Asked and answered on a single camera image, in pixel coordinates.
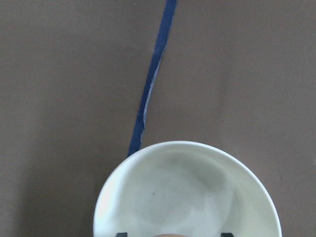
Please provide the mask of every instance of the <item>bowl rim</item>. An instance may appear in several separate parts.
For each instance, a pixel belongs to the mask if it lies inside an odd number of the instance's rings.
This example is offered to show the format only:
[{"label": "bowl rim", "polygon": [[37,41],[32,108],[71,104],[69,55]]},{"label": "bowl rim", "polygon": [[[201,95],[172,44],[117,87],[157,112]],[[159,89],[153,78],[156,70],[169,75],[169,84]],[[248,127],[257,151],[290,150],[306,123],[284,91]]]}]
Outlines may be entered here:
[{"label": "bowl rim", "polygon": [[103,194],[103,192],[106,189],[108,181],[114,176],[114,174],[117,172],[117,170],[119,170],[122,166],[127,165],[127,163],[130,163],[130,162],[131,163],[138,163],[141,160],[146,159],[146,156],[144,156],[142,153],[150,153],[151,150],[154,151],[154,150],[157,150],[157,149],[165,147],[165,146],[179,146],[179,145],[190,145],[190,146],[195,146],[195,147],[200,147],[200,148],[205,148],[205,149],[212,150],[212,151],[214,151],[216,153],[219,153],[219,154],[225,156],[227,159],[229,159],[233,163],[237,164],[240,168],[242,168],[245,172],[247,172],[253,178],[253,180],[260,186],[260,188],[262,189],[265,197],[267,198],[267,200],[269,202],[269,205],[270,205],[270,207],[272,209],[272,212],[273,212],[276,224],[277,224],[277,232],[278,232],[277,234],[278,234],[279,237],[282,237],[281,224],[280,224],[280,220],[279,220],[279,217],[278,217],[278,214],[277,214],[276,207],[275,207],[275,205],[274,205],[274,203],[273,203],[268,191],[264,187],[264,185],[261,183],[261,181],[258,179],[258,177],[247,166],[245,166],[241,161],[239,161],[238,159],[236,159],[232,155],[230,155],[230,154],[228,154],[228,153],[226,153],[226,152],[224,152],[224,151],[222,151],[222,150],[220,150],[220,149],[218,149],[216,147],[213,147],[213,146],[210,146],[210,145],[207,145],[207,144],[204,144],[204,143],[193,142],[193,141],[181,141],[181,140],[160,142],[160,143],[156,143],[156,144],[152,144],[152,145],[149,145],[147,147],[144,147],[144,148],[140,149],[139,151],[135,152],[134,154],[130,155],[125,160],[123,160],[123,162],[121,162],[115,168],[115,170],[110,174],[110,176],[105,181],[105,183],[104,183],[104,185],[103,185],[103,187],[102,187],[102,189],[101,189],[101,191],[99,193],[96,205],[95,205],[95,210],[94,210],[94,215],[93,215],[93,235],[95,234],[96,214],[97,214],[97,211],[98,211],[98,206],[99,206],[99,204],[101,202],[101,199],[102,199],[102,196],[103,196],[102,194]]}]

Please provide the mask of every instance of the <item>tape strip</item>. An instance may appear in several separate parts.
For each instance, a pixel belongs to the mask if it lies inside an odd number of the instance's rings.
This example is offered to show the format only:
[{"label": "tape strip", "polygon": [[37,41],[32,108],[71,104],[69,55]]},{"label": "tape strip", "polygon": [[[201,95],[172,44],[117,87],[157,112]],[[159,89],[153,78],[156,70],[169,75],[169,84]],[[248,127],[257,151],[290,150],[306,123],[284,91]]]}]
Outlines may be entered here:
[{"label": "tape strip", "polygon": [[155,50],[153,52],[152,61],[149,66],[146,84],[144,87],[142,100],[140,102],[132,139],[130,141],[128,156],[138,151],[142,145],[142,137],[146,128],[146,114],[150,95],[152,93],[160,62],[167,46],[169,31],[172,25],[177,0],[167,0],[160,24],[159,33],[156,40]]}]

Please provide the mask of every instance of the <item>table surface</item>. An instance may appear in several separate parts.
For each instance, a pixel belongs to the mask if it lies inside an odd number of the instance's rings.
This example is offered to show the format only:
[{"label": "table surface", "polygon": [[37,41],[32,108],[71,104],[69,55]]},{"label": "table surface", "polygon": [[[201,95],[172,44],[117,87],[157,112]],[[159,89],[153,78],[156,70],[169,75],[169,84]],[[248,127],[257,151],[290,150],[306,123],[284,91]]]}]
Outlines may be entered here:
[{"label": "table surface", "polygon": [[[127,154],[164,1],[0,8],[0,236],[92,236]],[[248,166],[286,237],[316,234],[316,2],[179,1],[143,146],[190,140]]]}]

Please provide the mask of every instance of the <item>white bowl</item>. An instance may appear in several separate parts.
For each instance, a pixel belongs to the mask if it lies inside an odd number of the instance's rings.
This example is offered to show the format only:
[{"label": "white bowl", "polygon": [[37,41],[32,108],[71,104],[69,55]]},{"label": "white bowl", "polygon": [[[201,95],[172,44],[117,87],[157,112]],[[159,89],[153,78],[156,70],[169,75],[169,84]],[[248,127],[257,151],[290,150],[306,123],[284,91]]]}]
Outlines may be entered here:
[{"label": "white bowl", "polygon": [[186,141],[146,147],[120,164],[99,195],[93,232],[282,236],[269,194],[245,165],[217,148]]}]

